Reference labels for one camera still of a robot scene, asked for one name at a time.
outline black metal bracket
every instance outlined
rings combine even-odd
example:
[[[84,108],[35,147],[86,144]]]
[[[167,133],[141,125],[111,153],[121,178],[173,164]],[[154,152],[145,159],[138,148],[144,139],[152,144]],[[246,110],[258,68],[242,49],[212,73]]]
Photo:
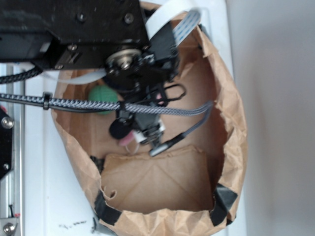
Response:
[[[0,180],[12,170],[14,121],[0,109]]]

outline braided cable sleeve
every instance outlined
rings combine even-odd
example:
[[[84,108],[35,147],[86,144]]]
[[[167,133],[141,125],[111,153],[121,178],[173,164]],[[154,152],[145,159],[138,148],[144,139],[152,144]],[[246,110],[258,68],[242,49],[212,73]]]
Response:
[[[44,106],[44,98],[36,96],[22,96],[14,94],[0,93],[0,101],[15,102],[21,104]],[[130,113],[142,113],[142,114],[155,114],[155,115],[173,115],[191,117],[206,112],[212,107],[211,101],[206,102],[202,106],[192,110],[183,110],[168,107],[151,107],[145,105],[137,105],[126,103],[125,109]],[[71,109],[72,111],[87,111],[87,112],[99,112],[99,111],[116,111],[121,109],[121,105],[118,102],[98,102],[98,101],[84,101],[84,100],[71,100],[71,99],[49,99],[49,107],[52,109],[65,110]]]
[[[33,69],[20,74],[1,76],[0,85],[27,80],[41,74],[42,72],[43,71],[39,67],[35,66]]]

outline white ribbon cable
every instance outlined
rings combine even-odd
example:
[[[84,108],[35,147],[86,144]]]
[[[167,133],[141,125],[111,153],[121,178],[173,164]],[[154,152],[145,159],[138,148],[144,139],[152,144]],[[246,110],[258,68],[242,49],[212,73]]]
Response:
[[[149,40],[180,13],[197,8],[194,0],[169,0],[148,19],[146,23]]]
[[[190,10],[187,16],[173,29],[176,45],[181,42],[193,31],[199,24],[201,14],[198,10]]]

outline cable tie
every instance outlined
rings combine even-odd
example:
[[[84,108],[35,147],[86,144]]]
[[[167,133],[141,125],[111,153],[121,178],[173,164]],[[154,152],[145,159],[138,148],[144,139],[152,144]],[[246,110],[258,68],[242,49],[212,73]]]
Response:
[[[52,97],[53,97],[53,94],[51,92],[44,92],[43,93],[43,98],[44,98],[43,109],[44,110],[49,109],[49,101]]]

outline black mount plate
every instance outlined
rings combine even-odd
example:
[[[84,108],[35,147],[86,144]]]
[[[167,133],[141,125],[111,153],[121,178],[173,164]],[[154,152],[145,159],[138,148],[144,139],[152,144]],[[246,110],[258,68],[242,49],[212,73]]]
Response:
[[[9,116],[0,108],[0,180],[12,169],[13,128],[4,128],[2,121]]]

